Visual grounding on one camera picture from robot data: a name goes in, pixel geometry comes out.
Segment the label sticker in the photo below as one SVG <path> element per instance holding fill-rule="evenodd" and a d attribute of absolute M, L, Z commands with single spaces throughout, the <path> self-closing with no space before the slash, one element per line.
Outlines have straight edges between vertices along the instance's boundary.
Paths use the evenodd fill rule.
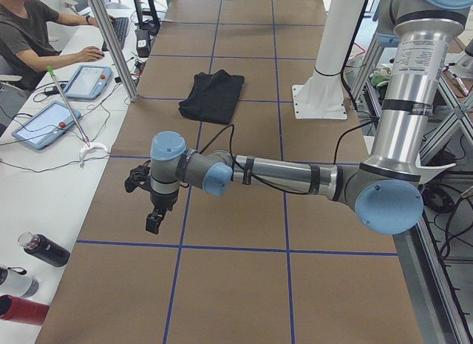
<path fill-rule="evenodd" d="M 429 80 L 438 80 L 448 48 L 444 41 L 402 42 L 398 47 L 392 74 L 426 75 Z"/>

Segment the black cloth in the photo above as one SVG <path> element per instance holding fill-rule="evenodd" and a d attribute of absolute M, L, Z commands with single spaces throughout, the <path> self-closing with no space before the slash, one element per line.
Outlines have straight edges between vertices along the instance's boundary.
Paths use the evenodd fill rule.
<path fill-rule="evenodd" d="M 40 57 L 58 55 L 49 42 L 46 23 L 56 22 L 59 13 L 39 0 L 24 3 L 29 18 L 22 18 L 0 4 L 0 55 L 13 68 L 15 74 L 23 78 L 18 86 L 33 90 L 44 75 L 35 72 L 21 61 L 16 53 L 34 50 Z"/>
<path fill-rule="evenodd" d="M 194 76 L 187 100 L 179 103 L 179 112 L 191 120 L 229 124 L 244 82 L 244 76 L 229 75 L 224 70 L 215 74 L 200 72 Z"/>

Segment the man's hand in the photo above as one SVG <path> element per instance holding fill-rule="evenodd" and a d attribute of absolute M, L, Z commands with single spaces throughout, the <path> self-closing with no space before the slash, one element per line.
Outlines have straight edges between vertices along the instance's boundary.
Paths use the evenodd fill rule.
<path fill-rule="evenodd" d="M 85 47 L 82 51 L 75 54 L 77 62 L 97 61 L 103 58 L 103 52 L 97 47 Z"/>
<path fill-rule="evenodd" d="M 110 17 L 110 21 L 113 23 L 113 21 L 115 21 L 115 17 L 109 15 Z M 97 20 L 95 19 L 95 17 L 89 17 L 89 24 L 92 25 L 92 26 L 96 26 L 98 27 L 98 23 L 97 23 Z"/>

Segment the person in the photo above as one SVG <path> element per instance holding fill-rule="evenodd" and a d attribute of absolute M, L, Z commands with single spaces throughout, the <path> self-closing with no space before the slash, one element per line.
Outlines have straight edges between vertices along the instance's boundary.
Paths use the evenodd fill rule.
<path fill-rule="evenodd" d="M 40 0 L 0 0 L 0 55 L 22 77 L 17 86 L 24 90 L 34 90 L 48 66 L 57 69 L 103 58 L 98 47 L 59 55 L 49 43 L 48 21 L 98 27 L 93 17 L 59 13 Z"/>

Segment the gray t-shirt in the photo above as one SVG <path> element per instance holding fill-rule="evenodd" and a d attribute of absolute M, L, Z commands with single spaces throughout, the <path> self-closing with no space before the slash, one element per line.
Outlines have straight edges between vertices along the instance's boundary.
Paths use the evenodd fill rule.
<path fill-rule="evenodd" d="M 24 3 L 29 18 L 22 18 L 0 4 L 0 55 L 23 78 L 19 86 L 34 90 L 44 72 L 35 72 L 16 53 L 34 50 L 39 56 L 59 54 L 49 43 L 46 22 L 56 22 L 59 13 L 39 0 Z"/>

